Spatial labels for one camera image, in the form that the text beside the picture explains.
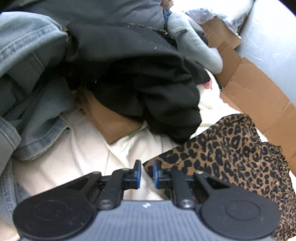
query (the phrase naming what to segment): gray cloth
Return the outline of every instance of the gray cloth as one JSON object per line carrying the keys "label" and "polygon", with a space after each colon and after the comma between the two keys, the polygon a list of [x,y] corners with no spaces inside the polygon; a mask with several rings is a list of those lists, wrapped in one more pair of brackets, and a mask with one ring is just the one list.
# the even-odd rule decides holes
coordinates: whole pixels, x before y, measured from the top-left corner
{"label": "gray cloth", "polygon": [[198,31],[203,31],[201,26],[186,14],[172,13],[168,19],[168,33],[176,40],[178,50],[213,74],[221,73],[223,62],[218,50],[209,48],[198,36]]}
{"label": "gray cloth", "polygon": [[28,196],[17,185],[11,156],[30,160],[48,150],[69,126],[59,114],[75,109],[64,78],[50,68],[63,58],[67,34],[50,17],[0,14],[0,218],[12,223]]}
{"label": "gray cloth", "polygon": [[18,11],[50,16],[62,27],[70,22],[136,23],[163,29],[161,0],[14,0],[6,10],[18,6]]}

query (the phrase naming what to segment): white sheet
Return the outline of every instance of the white sheet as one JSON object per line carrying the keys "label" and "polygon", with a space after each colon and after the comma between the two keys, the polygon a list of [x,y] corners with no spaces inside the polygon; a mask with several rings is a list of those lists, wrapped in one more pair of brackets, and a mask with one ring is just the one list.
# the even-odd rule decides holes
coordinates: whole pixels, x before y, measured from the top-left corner
{"label": "white sheet", "polygon": [[185,12],[197,23],[203,24],[215,16],[235,30],[248,14],[254,0],[174,0],[172,12]]}
{"label": "white sheet", "polygon": [[[217,82],[212,75],[211,78],[213,80],[212,90],[198,86],[201,93],[199,107],[202,124],[192,136],[200,134],[223,116],[238,113],[223,103],[219,97]],[[108,145],[85,114],[76,110],[61,118],[72,127],[69,134],[60,138],[49,151],[34,161],[14,161],[14,173],[17,180],[32,195],[93,171],[110,175],[116,169],[131,168],[136,159],[145,162],[177,146],[167,136],[152,134],[147,128],[131,138],[124,137]],[[261,133],[260,136],[263,141],[266,141]],[[126,191],[124,198],[162,199],[144,170],[142,170],[140,189]],[[0,227],[0,240],[14,241],[19,238],[13,227],[1,222]]]}

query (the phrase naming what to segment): pile of clothes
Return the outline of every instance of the pile of clothes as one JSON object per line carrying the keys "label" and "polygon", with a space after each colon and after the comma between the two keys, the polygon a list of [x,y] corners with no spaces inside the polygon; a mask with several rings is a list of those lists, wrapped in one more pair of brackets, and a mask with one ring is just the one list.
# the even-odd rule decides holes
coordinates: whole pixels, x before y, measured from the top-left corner
{"label": "pile of clothes", "polygon": [[[67,134],[70,127],[59,115],[76,109],[74,90],[108,143],[141,128],[144,121],[151,132],[176,143],[188,140],[199,127],[196,85],[209,83],[206,69],[221,72],[221,57],[207,46],[202,28],[185,15],[171,14],[163,30],[162,8],[156,3],[149,8],[155,9],[155,18],[160,10],[162,19],[154,24],[134,23],[136,15],[110,21],[108,11],[98,15],[100,21],[75,15],[71,8],[62,8],[68,14],[57,14],[63,1],[3,4],[1,219],[12,224],[15,206],[29,195],[13,177],[12,157],[33,160]],[[36,9],[48,12],[34,13]],[[110,127],[110,119],[122,125]]]}

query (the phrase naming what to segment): clothing pile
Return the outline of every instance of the clothing pile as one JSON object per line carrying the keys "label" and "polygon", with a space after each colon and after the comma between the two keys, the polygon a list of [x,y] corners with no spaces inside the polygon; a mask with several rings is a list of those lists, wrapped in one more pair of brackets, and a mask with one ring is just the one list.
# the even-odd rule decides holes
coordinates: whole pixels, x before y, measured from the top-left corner
{"label": "clothing pile", "polygon": [[[46,15],[1,13],[1,218],[12,224],[16,204],[28,196],[13,178],[11,157],[36,159],[69,131],[59,115],[76,109],[71,90],[79,86],[82,109],[108,143],[138,130],[143,121],[177,143],[190,138],[201,123],[196,85],[210,77],[204,65],[183,53],[185,40],[176,43],[171,36],[138,23],[78,18],[63,29]],[[98,106],[107,119],[96,117]]]}

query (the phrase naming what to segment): denim jacket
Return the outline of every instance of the denim jacket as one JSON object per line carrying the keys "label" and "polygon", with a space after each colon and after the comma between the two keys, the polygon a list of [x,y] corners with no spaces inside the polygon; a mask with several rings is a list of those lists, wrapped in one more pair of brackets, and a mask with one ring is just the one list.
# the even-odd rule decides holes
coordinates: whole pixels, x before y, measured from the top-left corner
{"label": "denim jacket", "polygon": [[69,129],[59,114],[73,111],[75,102],[65,79],[50,71],[67,44],[57,22],[3,12],[0,39],[0,219],[12,223],[12,212],[27,193],[13,178],[11,156],[25,161],[49,149]]}

